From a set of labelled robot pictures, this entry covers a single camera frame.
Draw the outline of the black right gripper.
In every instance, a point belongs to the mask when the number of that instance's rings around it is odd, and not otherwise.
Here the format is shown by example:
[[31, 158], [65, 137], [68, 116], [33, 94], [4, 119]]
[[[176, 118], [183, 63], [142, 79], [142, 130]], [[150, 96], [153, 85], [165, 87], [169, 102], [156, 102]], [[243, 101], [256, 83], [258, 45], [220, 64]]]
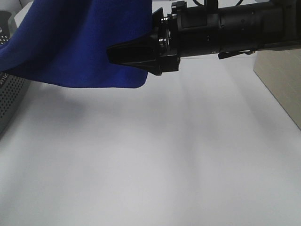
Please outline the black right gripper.
[[166, 16], [163, 8], [152, 13], [152, 30], [156, 35], [144, 35], [137, 39], [107, 48], [109, 62], [143, 69], [156, 76], [176, 72], [180, 64], [178, 38], [178, 10], [187, 7], [187, 2], [176, 1], [171, 13]]

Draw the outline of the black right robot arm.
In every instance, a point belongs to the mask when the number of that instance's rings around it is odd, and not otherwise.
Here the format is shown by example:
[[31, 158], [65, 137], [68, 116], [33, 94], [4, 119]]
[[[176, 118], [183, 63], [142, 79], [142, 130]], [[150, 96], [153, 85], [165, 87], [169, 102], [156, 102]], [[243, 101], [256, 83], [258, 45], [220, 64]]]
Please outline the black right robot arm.
[[108, 47], [111, 63], [146, 70], [156, 76], [176, 72], [183, 57], [217, 54], [226, 59], [256, 51], [301, 46], [301, 3], [270, 0], [220, 8], [218, 1], [188, 7], [174, 2], [171, 13], [158, 9], [152, 30], [139, 38]]

